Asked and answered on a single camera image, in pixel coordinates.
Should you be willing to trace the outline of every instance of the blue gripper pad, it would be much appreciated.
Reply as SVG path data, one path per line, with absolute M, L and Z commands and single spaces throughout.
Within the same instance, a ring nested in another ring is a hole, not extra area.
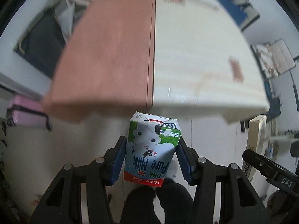
M 126 155 L 126 146 L 127 146 L 127 139 L 119 138 L 115 148 L 115 158 L 111 165 L 111 175 L 110 175 L 110 184 L 111 186 L 114 185 L 115 181 L 118 179 L 119 174 L 121 172 L 121 167 L 123 165 L 125 155 Z
M 178 143 L 175 153 L 178 157 L 178 162 L 180 164 L 184 179 L 188 182 L 188 184 L 191 184 L 193 181 L 192 177 L 192 166 L 189 163 L 189 160 L 186 156 L 185 151 L 183 150 L 183 147 L 181 146 L 180 142 Z
M 226 11 L 231 15 L 238 26 L 247 18 L 247 13 L 242 11 L 240 7 L 233 4 L 230 0 L 218 0 Z

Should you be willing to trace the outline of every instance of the black strap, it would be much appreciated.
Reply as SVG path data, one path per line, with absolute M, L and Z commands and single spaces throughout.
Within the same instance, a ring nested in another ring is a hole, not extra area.
M 29 108 L 25 108 L 22 105 L 13 105 L 11 108 L 7 109 L 6 117 L 9 118 L 9 115 L 12 115 L 13 111 L 15 111 L 15 110 L 46 117 L 46 128 L 49 131 L 52 131 L 52 126 L 50 124 L 49 116 L 47 114 L 40 112 L 40 111 L 29 109 Z
M 29 113 L 29 114 L 35 114 L 35 115 L 39 115 L 39 116 L 48 117 L 48 115 L 43 113 L 43 112 L 32 110 L 32 109 L 29 109 L 29 108 L 25 108 L 21 105 L 12 106 L 11 108 L 7 109 L 7 113 L 11 113 L 14 110 L 22 111 L 22 112 Z

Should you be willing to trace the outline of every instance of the small sticker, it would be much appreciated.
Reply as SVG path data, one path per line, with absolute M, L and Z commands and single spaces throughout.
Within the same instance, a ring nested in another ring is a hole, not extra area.
M 138 175 L 144 176 L 144 175 L 145 175 L 145 172 L 144 172 L 144 171 L 141 171 L 141 170 L 139 170 L 139 171 L 138 171 Z
M 228 59 L 228 61 L 231 64 L 231 69 L 233 71 L 234 81 L 243 82 L 244 77 L 243 77 L 242 69 L 241 69 L 240 64 L 239 64 L 239 60 L 230 57 Z

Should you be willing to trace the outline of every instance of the cardboard box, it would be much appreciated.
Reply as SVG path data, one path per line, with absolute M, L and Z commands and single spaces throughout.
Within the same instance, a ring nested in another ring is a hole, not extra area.
M 250 149 L 258 154 L 262 153 L 263 144 L 266 134 L 266 115 L 259 115 L 249 121 L 248 138 L 246 150 Z M 256 169 L 250 166 L 248 163 L 243 162 L 242 171 L 246 177 L 251 180 Z
M 130 120 L 124 180 L 160 187 L 180 136 L 176 119 L 136 112 Z

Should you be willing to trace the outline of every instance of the milk carton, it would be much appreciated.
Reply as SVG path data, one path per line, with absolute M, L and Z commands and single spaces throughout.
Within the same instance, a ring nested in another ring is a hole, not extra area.
M 176 119 L 136 112 L 130 120 L 124 180 L 160 187 L 180 136 Z

